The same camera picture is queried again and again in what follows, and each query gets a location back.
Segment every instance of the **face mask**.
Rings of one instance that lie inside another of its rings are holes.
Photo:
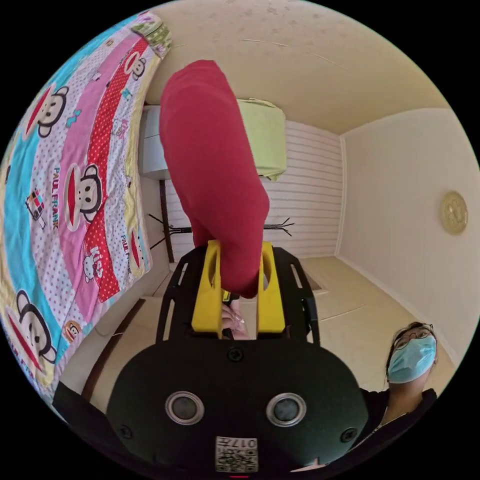
[[[412,338],[404,348],[393,352],[388,366],[388,381],[404,384],[417,379],[433,365],[436,353],[437,342],[433,335]]]

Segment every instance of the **qr code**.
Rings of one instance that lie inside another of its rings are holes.
[[[258,472],[259,455],[256,438],[218,436],[215,443],[217,472]]]

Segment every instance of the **screw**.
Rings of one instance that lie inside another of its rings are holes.
[[[244,353],[242,352],[242,350],[240,350],[240,348],[234,346],[228,351],[227,357],[232,362],[240,362],[244,357]]]
[[[340,441],[343,444],[351,442],[357,436],[357,429],[356,428],[347,428],[341,435]]]
[[[126,425],[120,425],[120,435],[127,440],[130,440],[134,436],[130,428]]]

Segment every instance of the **yellow device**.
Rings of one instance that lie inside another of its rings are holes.
[[[222,290],[220,277],[221,249],[210,240],[205,253],[191,327],[197,333],[216,333],[222,338],[222,302],[228,292]],[[258,275],[256,328],[258,334],[280,334],[285,329],[277,270],[272,244],[262,243]],[[267,280],[264,286],[264,275]]]

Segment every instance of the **black hair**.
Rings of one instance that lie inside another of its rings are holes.
[[[412,329],[417,329],[419,327],[427,327],[430,331],[431,331],[431,334],[433,335],[433,338],[435,340],[437,340],[437,337],[435,336],[435,333],[434,333],[434,329],[432,328],[432,326],[428,323],[422,323],[421,321],[413,321],[412,323],[410,323],[408,326],[406,326],[405,328],[402,328],[401,330],[399,330],[394,336],[393,336],[393,340],[391,342],[391,347],[390,347],[390,352],[388,353],[388,358],[386,359],[386,365],[385,365],[385,375],[388,377],[389,375],[389,365],[390,365],[390,360],[392,358],[392,355],[394,354],[394,350],[395,350],[395,344],[397,343],[397,340],[399,340],[402,335],[404,335],[406,332],[408,332],[409,330],[412,330]]]

